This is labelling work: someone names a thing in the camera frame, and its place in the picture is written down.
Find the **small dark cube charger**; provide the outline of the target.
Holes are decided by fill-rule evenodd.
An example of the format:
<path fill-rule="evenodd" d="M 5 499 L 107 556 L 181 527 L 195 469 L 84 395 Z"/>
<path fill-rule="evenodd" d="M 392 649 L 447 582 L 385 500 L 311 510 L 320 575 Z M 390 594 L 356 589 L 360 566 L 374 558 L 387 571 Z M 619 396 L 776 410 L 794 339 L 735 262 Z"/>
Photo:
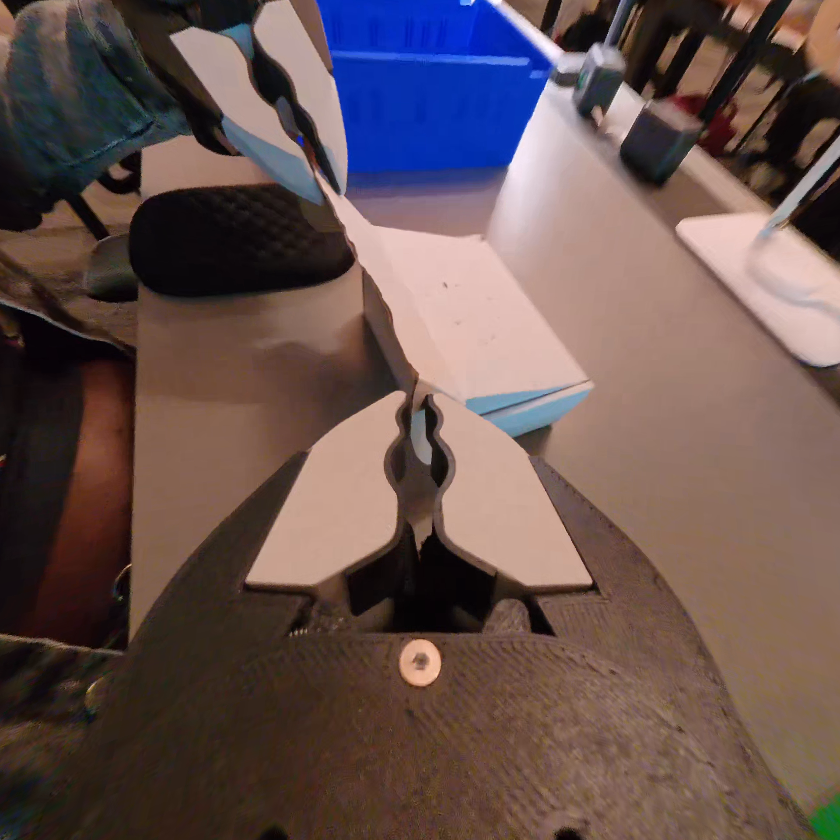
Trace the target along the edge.
<path fill-rule="evenodd" d="M 626 62 L 620 49 L 595 43 L 585 54 L 576 78 L 572 102 L 583 118 L 591 118 L 594 110 L 608 112 L 618 89 L 623 84 Z"/>

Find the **grey desk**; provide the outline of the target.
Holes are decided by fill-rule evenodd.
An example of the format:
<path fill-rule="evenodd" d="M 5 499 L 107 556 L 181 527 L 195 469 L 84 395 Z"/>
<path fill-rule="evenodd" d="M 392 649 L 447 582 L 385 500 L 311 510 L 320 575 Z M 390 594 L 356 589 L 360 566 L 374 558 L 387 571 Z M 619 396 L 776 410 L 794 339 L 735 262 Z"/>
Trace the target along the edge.
<path fill-rule="evenodd" d="M 353 175 L 373 224 L 484 235 L 594 382 L 521 442 L 677 594 L 773 773 L 838 793 L 838 405 L 688 253 L 686 218 L 761 202 L 694 149 L 660 190 L 548 85 L 507 172 Z M 357 269 L 310 297 L 139 303 L 131 629 L 289 456 L 393 388 Z"/>

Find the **white cardboard box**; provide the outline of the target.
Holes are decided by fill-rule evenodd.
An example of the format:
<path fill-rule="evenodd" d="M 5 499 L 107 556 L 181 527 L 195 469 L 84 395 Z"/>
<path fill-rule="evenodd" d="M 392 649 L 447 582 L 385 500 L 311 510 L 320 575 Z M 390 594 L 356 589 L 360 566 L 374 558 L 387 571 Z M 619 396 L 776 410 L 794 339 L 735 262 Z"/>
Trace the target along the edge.
<path fill-rule="evenodd" d="M 318 182 L 360 267 L 364 318 L 415 411 L 442 394 L 517 438 L 592 392 L 485 238 L 374 225 Z"/>

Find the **red bag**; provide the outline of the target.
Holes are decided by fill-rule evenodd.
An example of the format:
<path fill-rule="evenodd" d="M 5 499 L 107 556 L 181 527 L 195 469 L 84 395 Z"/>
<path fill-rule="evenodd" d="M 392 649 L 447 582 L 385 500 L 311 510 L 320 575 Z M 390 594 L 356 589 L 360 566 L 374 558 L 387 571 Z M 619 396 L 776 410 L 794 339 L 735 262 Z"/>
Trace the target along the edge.
<path fill-rule="evenodd" d="M 668 101 L 696 118 L 707 105 L 707 97 L 702 93 L 678 93 L 669 97 Z M 710 119 L 698 141 L 709 156 L 719 159 L 726 154 L 728 145 L 737 134 L 735 120 L 738 114 L 739 106 L 731 98 Z"/>

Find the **white stand base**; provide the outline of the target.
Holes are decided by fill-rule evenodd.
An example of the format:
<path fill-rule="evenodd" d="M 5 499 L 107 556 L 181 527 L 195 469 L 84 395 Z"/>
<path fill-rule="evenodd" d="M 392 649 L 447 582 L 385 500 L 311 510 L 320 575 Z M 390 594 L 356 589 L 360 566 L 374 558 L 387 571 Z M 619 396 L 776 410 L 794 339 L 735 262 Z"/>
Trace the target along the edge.
<path fill-rule="evenodd" d="M 793 217 L 838 162 L 839 140 L 771 212 L 681 220 L 677 237 L 799 361 L 839 362 L 838 264 L 793 226 Z"/>

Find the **person's left forearm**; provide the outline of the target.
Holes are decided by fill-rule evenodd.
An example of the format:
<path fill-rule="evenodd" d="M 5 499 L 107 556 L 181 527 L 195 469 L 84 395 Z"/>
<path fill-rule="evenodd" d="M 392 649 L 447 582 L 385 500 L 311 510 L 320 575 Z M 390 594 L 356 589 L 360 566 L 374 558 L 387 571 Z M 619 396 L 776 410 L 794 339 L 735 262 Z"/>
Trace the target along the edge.
<path fill-rule="evenodd" d="M 33 2 L 2 37 L 2 230 L 40 225 L 111 166 L 189 135 L 113 2 Z"/>

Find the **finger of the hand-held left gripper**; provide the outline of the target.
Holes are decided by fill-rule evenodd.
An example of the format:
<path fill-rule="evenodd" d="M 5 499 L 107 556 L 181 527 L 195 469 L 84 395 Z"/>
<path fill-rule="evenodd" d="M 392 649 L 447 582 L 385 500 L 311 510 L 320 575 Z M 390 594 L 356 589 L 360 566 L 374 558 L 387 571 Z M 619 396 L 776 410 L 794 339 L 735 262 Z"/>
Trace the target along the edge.
<path fill-rule="evenodd" d="M 347 140 L 318 4 L 265 2 L 252 23 L 252 43 L 259 93 L 333 191 L 345 194 Z"/>
<path fill-rule="evenodd" d="M 173 34 L 171 42 L 220 110 L 222 132 L 236 151 L 288 191 L 325 204 L 307 156 L 283 129 L 275 108 L 258 93 L 238 42 L 196 27 Z"/>

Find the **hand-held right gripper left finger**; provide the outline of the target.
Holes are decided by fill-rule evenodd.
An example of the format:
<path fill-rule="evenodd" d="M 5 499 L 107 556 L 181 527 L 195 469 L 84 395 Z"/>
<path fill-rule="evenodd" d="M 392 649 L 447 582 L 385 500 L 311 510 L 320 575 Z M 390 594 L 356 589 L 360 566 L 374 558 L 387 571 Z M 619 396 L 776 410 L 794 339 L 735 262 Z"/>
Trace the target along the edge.
<path fill-rule="evenodd" d="M 312 593 L 392 543 L 398 498 L 385 458 L 403 438 L 405 402 L 391 392 L 309 449 L 245 577 L 250 590 Z"/>

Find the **black quilted pad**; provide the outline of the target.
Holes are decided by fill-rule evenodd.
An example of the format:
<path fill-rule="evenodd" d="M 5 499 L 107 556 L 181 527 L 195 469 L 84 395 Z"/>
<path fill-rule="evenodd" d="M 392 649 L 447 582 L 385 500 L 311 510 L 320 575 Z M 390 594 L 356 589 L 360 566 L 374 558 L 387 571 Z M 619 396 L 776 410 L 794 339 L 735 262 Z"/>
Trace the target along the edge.
<path fill-rule="evenodd" d="M 349 271 L 355 255 L 328 204 L 263 183 L 147 198 L 129 228 L 129 262 L 158 295 L 209 299 L 319 286 Z"/>

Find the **large dark cube charger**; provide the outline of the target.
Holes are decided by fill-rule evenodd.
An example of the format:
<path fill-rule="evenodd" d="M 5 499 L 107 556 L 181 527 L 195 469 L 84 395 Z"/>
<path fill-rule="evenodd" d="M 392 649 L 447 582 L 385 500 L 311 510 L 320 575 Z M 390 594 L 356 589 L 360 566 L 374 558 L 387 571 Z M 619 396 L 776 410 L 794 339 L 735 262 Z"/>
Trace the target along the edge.
<path fill-rule="evenodd" d="M 696 145 L 705 126 L 666 99 L 648 101 L 619 148 L 619 159 L 640 181 L 663 186 Z"/>

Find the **blue plastic bin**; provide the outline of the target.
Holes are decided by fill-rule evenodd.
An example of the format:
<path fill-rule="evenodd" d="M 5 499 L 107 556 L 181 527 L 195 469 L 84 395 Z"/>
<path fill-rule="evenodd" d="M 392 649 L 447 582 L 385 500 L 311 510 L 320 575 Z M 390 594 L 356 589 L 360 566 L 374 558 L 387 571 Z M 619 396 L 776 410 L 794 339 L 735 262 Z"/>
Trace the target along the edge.
<path fill-rule="evenodd" d="M 511 162 L 553 68 L 491 2 L 318 3 L 349 173 Z"/>

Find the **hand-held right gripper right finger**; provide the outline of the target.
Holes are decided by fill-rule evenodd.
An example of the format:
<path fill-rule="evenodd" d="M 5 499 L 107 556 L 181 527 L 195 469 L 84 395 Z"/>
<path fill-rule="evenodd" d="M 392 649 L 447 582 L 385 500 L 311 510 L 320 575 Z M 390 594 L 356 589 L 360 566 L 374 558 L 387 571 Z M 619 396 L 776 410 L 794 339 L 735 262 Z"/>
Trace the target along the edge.
<path fill-rule="evenodd" d="M 426 399 L 434 533 L 488 595 L 589 591 L 594 581 L 526 451 L 444 394 Z"/>

